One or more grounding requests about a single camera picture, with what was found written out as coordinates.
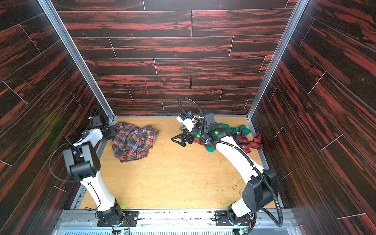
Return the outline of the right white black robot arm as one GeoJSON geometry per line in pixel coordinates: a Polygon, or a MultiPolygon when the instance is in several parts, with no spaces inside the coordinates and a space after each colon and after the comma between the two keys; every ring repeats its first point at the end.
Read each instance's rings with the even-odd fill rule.
{"type": "Polygon", "coordinates": [[[176,118],[183,124],[182,133],[171,140],[182,147],[199,141],[205,145],[214,144],[215,149],[224,155],[243,178],[246,187],[241,198],[228,207],[227,217],[235,226],[247,216],[255,217],[258,211],[265,212],[279,227],[283,226],[283,214],[278,200],[277,175],[253,161],[236,143],[226,128],[218,126],[212,112],[193,117],[181,113],[176,118]]]}

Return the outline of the red black plaid shirt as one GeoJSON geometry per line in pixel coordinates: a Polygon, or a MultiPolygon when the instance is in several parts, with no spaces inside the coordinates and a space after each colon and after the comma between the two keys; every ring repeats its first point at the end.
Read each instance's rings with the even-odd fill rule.
{"type": "Polygon", "coordinates": [[[237,132],[232,133],[229,129],[227,132],[230,134],[230,136],[234,139],[236,144],[245,152],[245,153],[250,153],[251,149],[256,149],[256,150],[262,150],[263,145],[261,143],[261,133],[257,133],[255,138],[253,140],[250,140],[247,138],[247,134],[249,134],[249,129],[245,129],[246,132],[243,131],[243,129],[239,129],[237,132]]]}

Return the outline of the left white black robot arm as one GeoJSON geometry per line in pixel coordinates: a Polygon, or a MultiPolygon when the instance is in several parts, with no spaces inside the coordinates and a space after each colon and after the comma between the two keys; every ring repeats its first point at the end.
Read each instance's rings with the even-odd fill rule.
{"type": "Polygon", "coordinates": [[[107,190],[100,173],[100,160],[95,146],[102,140],[108,140],[109,120],[105,114],[90,118],[88,130],[71,147],[63,150],[68,175],[74,182],[80,182],[96,203],[96,215],[99,222],[109,226],[120,226],[124,215],[117,200],[107,190]]]}

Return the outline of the grey red plaid shirt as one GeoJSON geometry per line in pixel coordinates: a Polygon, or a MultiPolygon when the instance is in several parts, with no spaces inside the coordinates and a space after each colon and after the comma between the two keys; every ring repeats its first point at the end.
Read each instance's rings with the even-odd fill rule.
{"type": "Polygon", "coordinates": [[[159,134],[151,125],[140,128],[127,122],[119,122],[110,130],[114,156],[122,163],[147,157],[159,134]]]}

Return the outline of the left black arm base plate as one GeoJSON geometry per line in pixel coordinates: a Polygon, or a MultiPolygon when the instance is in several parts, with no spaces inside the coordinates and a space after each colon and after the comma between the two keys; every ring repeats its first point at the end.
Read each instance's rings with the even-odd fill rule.
{"type": "Polygon", "coordinates": [[[136,227],[139,219],[139,211],[122,210],[122,215],[99,219],[98,227],[136,227]]]}

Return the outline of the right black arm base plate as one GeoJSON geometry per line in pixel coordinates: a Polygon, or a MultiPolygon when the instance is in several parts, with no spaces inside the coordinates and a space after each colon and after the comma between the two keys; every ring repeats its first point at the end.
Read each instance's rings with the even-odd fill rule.
{"type": "Polygon", "coordinates": [[[247,226],[251,227],[256,218],[253,215],[246,214],[238,217],[232,211],[218,210],[214,212],[211,221],[216,223],[216,226],[247,226]]]}

